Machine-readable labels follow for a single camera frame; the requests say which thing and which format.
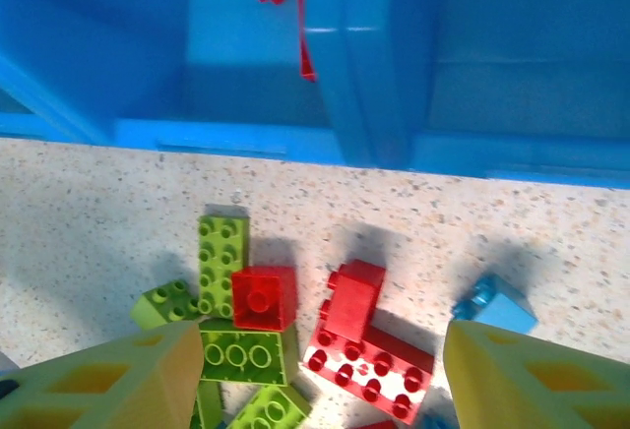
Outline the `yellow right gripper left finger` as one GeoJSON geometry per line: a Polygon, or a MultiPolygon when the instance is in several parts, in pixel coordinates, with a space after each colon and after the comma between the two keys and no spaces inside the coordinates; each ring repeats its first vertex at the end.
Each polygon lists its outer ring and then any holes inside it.
{"type": "Polygon", "coordinates": [[[4,428],[186,428],[203,368],[196,323],[142,331],[8,374],[4,428]]]}

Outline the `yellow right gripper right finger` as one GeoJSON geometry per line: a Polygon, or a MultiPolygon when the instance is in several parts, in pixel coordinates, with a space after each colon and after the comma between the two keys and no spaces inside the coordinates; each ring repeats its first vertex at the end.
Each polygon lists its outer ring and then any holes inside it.
{"type": "Polygon", "coordinates": [[[463,428],[626,428],[626,363],[453,321],[443,363],[463,428]]]}

